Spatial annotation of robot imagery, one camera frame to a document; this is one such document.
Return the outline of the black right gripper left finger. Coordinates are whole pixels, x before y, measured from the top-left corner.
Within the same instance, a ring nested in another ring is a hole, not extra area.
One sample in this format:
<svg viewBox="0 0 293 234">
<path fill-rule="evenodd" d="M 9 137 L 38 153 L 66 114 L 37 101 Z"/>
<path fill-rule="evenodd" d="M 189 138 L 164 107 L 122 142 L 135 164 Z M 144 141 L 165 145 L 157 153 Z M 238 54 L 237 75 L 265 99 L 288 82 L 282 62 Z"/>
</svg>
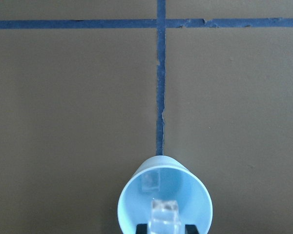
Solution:
<svg viewBox="0 0 293 234">
<path fill-rule="evenodd" d="M 147 224 L 137 224 L 136 234 L 147 234 L 148 225 Z"/>
</svg>

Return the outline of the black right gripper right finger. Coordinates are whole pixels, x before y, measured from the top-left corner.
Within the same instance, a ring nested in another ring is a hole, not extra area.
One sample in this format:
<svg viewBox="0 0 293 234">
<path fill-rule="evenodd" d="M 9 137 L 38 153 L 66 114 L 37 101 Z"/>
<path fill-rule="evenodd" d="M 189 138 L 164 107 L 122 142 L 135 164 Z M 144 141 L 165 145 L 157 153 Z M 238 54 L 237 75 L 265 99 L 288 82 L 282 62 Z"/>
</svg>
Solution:
<svg viewBox="0 0 293 234">
<path fill-rule="evenodd" d="M 185 234 L 198 234 L 198 229 L 196 225 L 193 225 L 193 224 L 185 225 Z"/>
</svg>

